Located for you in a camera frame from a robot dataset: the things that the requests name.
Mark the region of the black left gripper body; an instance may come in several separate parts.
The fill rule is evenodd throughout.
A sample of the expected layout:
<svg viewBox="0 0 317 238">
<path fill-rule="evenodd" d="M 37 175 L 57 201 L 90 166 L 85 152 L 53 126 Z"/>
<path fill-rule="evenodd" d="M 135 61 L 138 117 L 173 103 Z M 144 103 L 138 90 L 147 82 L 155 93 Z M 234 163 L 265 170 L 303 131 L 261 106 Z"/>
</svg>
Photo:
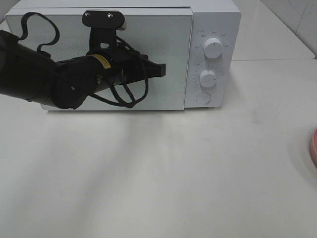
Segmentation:
<svg viewBox="0 0 317 238">
<path fill-rule="evenodd" d="M 144 80 L 147 55 L 133 49 L 117 36 L 117 30 L 91 28 L 88 56 L 102 65 L 100 76 L 111 85 Z"/>
</svg>

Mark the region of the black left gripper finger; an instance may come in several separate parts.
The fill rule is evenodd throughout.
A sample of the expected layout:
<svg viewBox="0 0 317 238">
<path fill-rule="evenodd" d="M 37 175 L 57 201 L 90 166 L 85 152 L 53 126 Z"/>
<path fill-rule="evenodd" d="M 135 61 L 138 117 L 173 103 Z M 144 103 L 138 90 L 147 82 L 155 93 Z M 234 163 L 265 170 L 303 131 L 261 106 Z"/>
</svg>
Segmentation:
<svg viewBox="0 0 317 238">
<path fill-rule="evenodd" d="M 166 75 L 166 64 L 154 63 L 149 59 L 145 59 L 145 72 L 147 79 L 164 77 Z"/>
</svg>

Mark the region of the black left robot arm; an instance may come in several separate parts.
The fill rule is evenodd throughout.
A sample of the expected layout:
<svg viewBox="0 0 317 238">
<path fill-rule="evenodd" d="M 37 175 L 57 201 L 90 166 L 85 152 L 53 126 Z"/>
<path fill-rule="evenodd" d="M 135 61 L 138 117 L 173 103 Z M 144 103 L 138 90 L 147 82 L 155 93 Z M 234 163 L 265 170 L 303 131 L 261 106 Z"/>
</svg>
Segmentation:
<svg viewBox="0 0 317 238">
<path fill-rule="evenodd" d="M 97 48 L 85 56 L 55 62 L 21 45 L 17 36 L 0 32 L 0 92 L 28 102 L 77 109 L 92 97 L 132 108 L 144 97 L 134 96 L 129 85 L 165 74 L 165 64 L 150 61 L 125 42 L 115 49 Z"/>
</svg>

